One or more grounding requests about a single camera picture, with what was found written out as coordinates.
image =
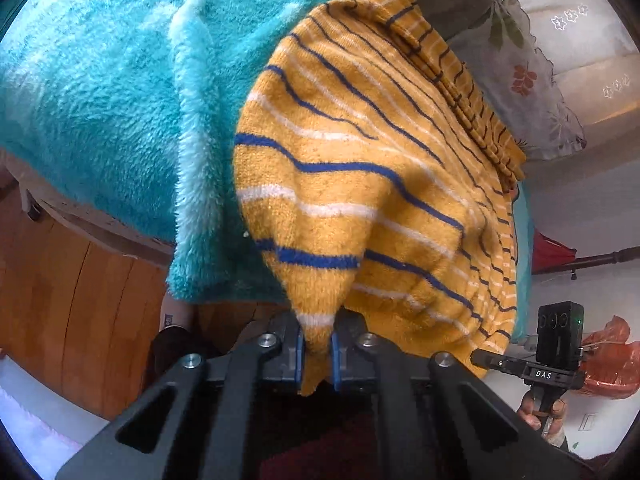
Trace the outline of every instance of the white star pattern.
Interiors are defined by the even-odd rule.
[[[575,23],[578,21],[578,13],[575,12],[575,10],[573,9],[566,10],[564,12],[564,15],[566,16],[567,21],[569,22]]]
[[[566,27],[566,21],[562,16],[554,16],[551,18],[551,23],[554,24],[556,30],[564,30]]]

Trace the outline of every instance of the blanket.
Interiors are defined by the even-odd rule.
[[[0,44],[0,146],[59,192],[175,242],[176,298],[277,301],[233,134],[274,47],[327,0],[28,0]]]
[[[341,305],[405,352],[504,352],[524,154],[415,0],[334,0],[284,38],[244,106],[249,232],[326,374]]]

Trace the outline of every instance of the metal bolt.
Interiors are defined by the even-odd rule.
[[[199,354],[187,354],[180,360],[185,368],[197,368],[201,362],[202,357]]]
[[[439,352],[435,355],[436,364],[442,368],[449,368],[456,362],[456,358],[449,352]]]
[[[258,338],[258,345],[262,348],[271,348],[278,342],[278,337],[275,334],[266,333],[262,334]]]
[[[378,344],[378,336],[371,332],[364,333],[358,338],[358,344],[364,348],[371,348]]]

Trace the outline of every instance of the wall outlet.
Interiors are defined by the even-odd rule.
[[[596,413],[585,413],[578,431],[591,431],[596,425]]]

